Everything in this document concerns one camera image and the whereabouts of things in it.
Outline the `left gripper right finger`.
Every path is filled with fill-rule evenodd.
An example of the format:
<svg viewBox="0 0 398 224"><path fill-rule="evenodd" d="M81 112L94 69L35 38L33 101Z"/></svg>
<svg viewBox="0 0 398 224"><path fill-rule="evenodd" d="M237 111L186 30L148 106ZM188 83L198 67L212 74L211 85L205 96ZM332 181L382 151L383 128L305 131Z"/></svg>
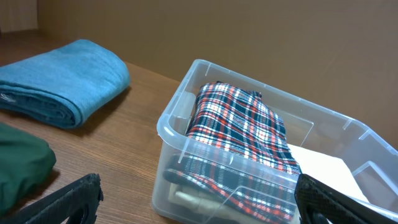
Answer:
<svg viewBox="0 0 398 224"><path fill-rule="evenodd" d="M303 224L397 224L397 215L357 201L307 174L299 175L294 196Z"/></svg>

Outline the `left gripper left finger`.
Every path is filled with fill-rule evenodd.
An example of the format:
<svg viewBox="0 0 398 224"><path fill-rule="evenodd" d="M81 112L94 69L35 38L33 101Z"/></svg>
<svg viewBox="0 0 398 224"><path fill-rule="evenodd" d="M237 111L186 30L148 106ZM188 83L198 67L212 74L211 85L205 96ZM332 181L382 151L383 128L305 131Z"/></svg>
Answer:
<svg viewBox="0 0 398 224"><path fill-rule="evenodd" d="M3 218L1 224L94 224L103 201L98 174L84 177Z"/></svg>

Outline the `plaid shirt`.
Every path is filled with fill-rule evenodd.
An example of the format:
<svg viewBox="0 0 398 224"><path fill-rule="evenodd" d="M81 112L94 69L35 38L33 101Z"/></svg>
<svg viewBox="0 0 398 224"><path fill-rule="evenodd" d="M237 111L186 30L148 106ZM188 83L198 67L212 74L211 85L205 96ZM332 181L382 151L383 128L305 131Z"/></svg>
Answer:
<svg viewBox="0 0 398 224"><path fill-rule="evenodd" d="M297 176L283 119L259 92L207 83L195 100L187 137L217 148L214 154L174 154L164 170L169 200L200 215L237 223L290 223L294 191L254 175L254 164Z"/></svg>

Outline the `cream cloth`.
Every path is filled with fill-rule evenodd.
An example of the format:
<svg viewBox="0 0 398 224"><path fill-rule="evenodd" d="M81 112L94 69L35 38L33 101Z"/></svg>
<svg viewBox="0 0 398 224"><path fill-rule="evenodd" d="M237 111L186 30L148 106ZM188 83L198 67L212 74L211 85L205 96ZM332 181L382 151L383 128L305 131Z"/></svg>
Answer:
<svg viewBox="0 0 398 224"><path fill-rule="evenodd" d="M350 197L366 201L345 162L290 145L301 171ZM236 223L298 223L293 187L254 177L208 159L174 155L164 170L168 200L191 212Z"/></svg>

